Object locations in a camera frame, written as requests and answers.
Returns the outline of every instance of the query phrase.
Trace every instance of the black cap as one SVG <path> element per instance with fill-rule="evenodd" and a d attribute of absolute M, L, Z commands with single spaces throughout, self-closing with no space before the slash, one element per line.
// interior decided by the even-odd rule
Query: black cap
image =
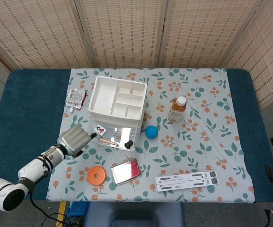
<path fill-rule="evenodd" d="M 95 132 L 90 135 L 91 139 L 93 139 L 96 136 L 97 136 L 97 134 Z"/>
<path fill-rule="evenodd" d="M 128 142 L 125 143 L 125 147 L 127 149 L 130 149 L 130 147 L 133 145 L 133 141 L 132 140 L 129 140 Z"/>

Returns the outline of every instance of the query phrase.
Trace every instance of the blue ball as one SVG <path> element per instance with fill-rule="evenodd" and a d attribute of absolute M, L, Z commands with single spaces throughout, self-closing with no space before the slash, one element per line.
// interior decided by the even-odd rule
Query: blue ball
<path fill-rule="evenodd" d="M 148 137 L 149 139 L 154 139 L 159 134 L 159 131 L 157 130 L 155 126 L 150 125 L 146 128 L 145 134 L 146 134 L 146 137 Z"/>

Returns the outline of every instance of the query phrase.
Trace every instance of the bottle cap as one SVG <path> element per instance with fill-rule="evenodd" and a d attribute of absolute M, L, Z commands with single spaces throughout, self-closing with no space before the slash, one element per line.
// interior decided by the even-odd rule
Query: bottle cap
<path fill-rule="evenodd" d="M 133 145 L 133 141 L 132 140 L 129 140 L 128 142 L 125 143 L 125 147 L 127 149 L 130 149 L 130 147 Z"/>
<path fill-rule="evenodd" d="M 176 99 L 176 103 L 177 103 L 177 105 L 179 105 L 179 106 L 185 105 L 186 101 L 187 101 L 187 100 L 186 100 L 185 97 L 183 97 L 183 96 L 180 96 L 180 97 L 178 97 L 178 98 Z"/>

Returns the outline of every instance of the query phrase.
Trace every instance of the blue basket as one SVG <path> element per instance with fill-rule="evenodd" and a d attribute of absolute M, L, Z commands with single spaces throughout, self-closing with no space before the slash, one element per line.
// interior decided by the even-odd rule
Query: blue basket
<path fill-rule="evenodd" d="M 73 202 L 68 210 L 68 217 L 84 216 L 89 202 Z"/>

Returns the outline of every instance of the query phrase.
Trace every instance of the plastic bottle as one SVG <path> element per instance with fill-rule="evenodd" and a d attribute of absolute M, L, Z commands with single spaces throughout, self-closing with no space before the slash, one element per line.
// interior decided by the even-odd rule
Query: plastic bottle
<path fill-rule="evenodd" d="M 184 114 L 184 111 L 187 107 L 186 102 L 187 102 L 187 100 L 183 96 L 180 96 L 173 101 L 172 107 L 171 107 L 169 115 L 168 115 L 169 121 L 177 122 L 181 119 L 181 117 Z"/>

